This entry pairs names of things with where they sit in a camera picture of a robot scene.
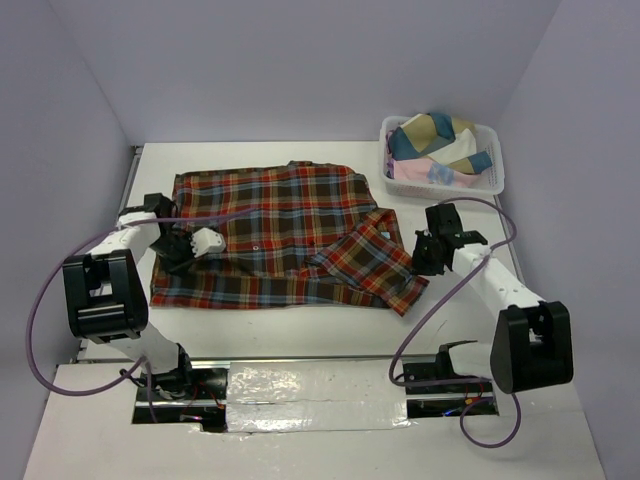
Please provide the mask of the red brown plaid shirt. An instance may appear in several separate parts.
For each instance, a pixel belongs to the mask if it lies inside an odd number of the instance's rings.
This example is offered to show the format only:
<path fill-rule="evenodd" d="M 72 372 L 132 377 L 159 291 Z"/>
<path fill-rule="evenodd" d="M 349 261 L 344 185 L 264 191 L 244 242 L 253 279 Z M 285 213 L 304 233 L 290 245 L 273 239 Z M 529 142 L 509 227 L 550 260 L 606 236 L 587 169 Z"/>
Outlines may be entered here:
<path fill-rule="evenodd" d="M 154 266 L 154 307 L 254 310 L 293 305 L 391 309 L 403 316 L 427 289 L 412 272 L 399 222 L 366 177 L 344 165 L 286 165 L 176 176 L 182 218 L 228 216 L 221 253 L 184 275 Z"/>

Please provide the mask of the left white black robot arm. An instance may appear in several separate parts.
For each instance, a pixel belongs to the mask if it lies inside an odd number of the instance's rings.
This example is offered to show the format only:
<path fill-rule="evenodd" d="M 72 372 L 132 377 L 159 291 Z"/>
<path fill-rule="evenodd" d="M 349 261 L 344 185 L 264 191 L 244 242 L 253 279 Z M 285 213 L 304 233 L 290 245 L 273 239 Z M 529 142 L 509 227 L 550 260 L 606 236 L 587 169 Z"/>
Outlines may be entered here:
<path fill-rule="evenodd" d="M 147 251 L 161 270 L 185 275 L 195 261 L 192 234 L 174 227 L 177 207 L 160 193 L 127 207 L 116 230 L 89 252 L 62 266 L 69 326 L 74 337 L 106 344 L 128 359 L 144 358 L 142 380 L 166 399 L 184 398 L 196 374 L 185 349 L 167 339 L 149 320 L 149 303 L 137 264 Z"/>

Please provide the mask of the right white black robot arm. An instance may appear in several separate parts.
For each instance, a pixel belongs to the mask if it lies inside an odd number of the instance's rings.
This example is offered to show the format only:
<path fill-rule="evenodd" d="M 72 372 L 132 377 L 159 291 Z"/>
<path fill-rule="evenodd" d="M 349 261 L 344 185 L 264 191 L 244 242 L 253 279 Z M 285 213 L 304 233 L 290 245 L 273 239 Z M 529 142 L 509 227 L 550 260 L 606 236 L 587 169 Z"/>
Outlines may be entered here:
<path fill-rule="evenodd" d="M 495 257 L 495 246 L 476 230 L 465 230 L 452 202 L 425 210 L 427 228 L 416 233 L 416 273 L 455 273 L 458 283 L 429 310 L 434 315 L 464 287 L 470 287 L 493 317 L 492 340 L 452 342 L 440 347 L 435 380 L 456 391 L 474 378 L 514 394 L 567 384 L 574 377 L 570 314 L 528 289 Z"/>

